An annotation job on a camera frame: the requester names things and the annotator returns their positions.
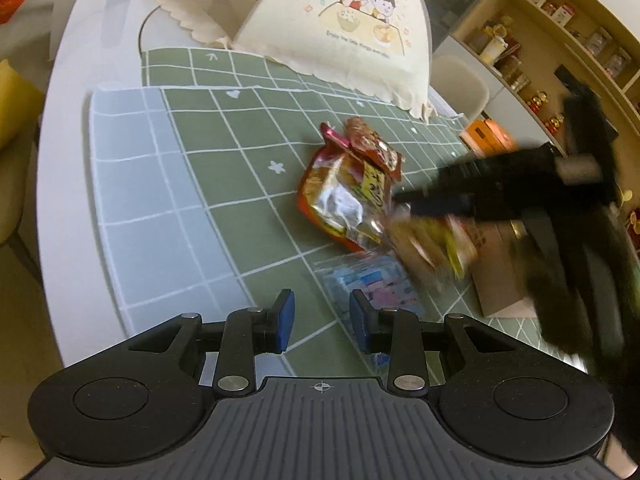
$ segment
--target cardboard box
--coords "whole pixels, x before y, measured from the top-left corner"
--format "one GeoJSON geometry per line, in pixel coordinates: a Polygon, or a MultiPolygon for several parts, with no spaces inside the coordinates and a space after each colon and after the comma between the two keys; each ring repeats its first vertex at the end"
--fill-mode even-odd
{"type": "Polygon", "coordinates": [[[470,271],[482,313],[485,317],[536,317],[523,269],[511,256],[516,239],[511,223],[481,224],[478,229],[484,244],[470,271]]]}

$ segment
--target green grid tablecloth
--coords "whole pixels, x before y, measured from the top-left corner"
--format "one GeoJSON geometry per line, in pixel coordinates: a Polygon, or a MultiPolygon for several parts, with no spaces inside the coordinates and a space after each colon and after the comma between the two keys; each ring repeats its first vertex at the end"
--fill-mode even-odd
{"type": "MultiPolygon", "coordinates": [[[[318,124],[339,126],[363,117],[406,155],[398,186],[411,188],[466,152],[458,137],[460,119],[425,124],[357,91],[225,50],[145,52],[143,81],[164,86],[191,173],[247,293],[256,304],[269,305],[281,288],[295,291],[296,322],[285,354],[289,367],[301,376],[368,374],[311,270],[344,250],[296,208],[300,178],[322,145],[318,124]]],[[[461,312],[558,356],[540,338],[537,320],[483,319],[469,278],[441,294],[425,294],[423,303],[424,320],[461,312]]],[[[441,383],[437,354],[428,352],[428,364],[433,383],[441,383]]]]}

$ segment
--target yellow cushion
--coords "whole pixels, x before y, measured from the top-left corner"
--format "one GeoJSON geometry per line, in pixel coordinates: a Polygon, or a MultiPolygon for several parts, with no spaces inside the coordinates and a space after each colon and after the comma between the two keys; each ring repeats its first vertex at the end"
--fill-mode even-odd
{"type": "Polygon", "coordinates": [[[34,123],[28,124],[0,150],[0,245],[22,218],[34,131],[34,123]]]}
{"type": "Polygon", "coordinates": [[[44,95],[0,61],[0,150],[42,113],[44,95]]]}

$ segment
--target scalloped fabric edge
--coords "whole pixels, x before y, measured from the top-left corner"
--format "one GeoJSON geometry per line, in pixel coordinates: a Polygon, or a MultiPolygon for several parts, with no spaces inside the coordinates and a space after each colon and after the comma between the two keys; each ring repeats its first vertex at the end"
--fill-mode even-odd
{"type": "Polygon", "coordinates": [[[369,97],[375,97],[383,100],[387,103],[395,104],[398,108],[405,110],[416,119],[421,119],[425,123],[429,123],[429,117],[434,114],[435,110],[433,105],[429,102],[427,95],[417,96],[417,98],[411,99],[400,94],[400,92],[390,88],[384,82],[378,83],[375,80],[366,80],[361,77],[357,77],[356,84],[352,84],[349,79],[349,74],[342,74],[337,70],[327,65],[315,65],[310,69],[309,65],[312,64],[308,59],[295,59],[292,58],[289,53],[283,52],[279,49],[275,50],[272,46],[265,49],[264,45],[256,46],[256,48],[249,48],[242,44],[232,42],[231,49],[238,52],[250,52],[251,54],[259,54],[260,56],[273,59],[274,61],[290,67],[290,69],[304,75],[314,75],[322,81],[328,83],[336,83],[349,90],[357,90],[369,97]]]}
{"type": "Polygon", "coordinates": [[[230,38],[222,27],[193,0],[155,0],[191,37],[207,46],[229,48],[230,38]]]}

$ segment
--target white star print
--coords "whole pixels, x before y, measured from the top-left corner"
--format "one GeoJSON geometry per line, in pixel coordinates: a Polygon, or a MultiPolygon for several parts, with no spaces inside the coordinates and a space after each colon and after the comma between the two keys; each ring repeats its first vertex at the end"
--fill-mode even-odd
{"type": "Polygon", "coordinates": [[[284,173],[285,171],[287,171],[287,170],[284,169],[284,164],[283,163],[274,162],[273,160],[271,161],[271,165],[269,166],[269,169],[271,171],[275,171],[277,174],[281,174],[281,173],[284,173]]]}

